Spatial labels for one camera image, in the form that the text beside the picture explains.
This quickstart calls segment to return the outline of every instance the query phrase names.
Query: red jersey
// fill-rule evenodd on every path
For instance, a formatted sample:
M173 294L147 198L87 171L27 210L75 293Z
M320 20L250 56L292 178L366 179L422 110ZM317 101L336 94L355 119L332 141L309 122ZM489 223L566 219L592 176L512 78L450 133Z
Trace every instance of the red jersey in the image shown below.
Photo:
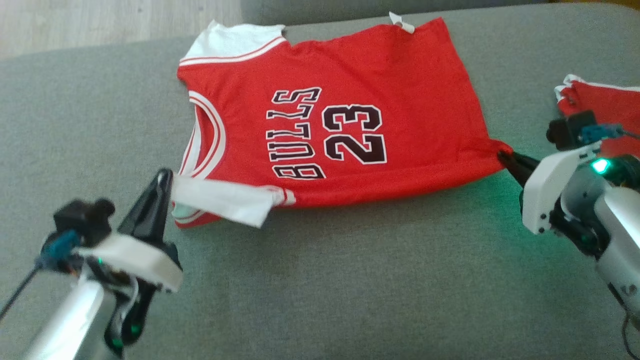
M556 87L556 97L565 116L593 110L599 124L622 124L624 130L640 133L640 87L588 83L569 74ZM640 156L640 142L627 136L602 142L602 156L623 154Z
M291 45L283 26L212 24L181 59L196 124L180 174L253 186L281 206L339 206L488 176L489 138L442 19ZM179 226L215 217L174 209Z

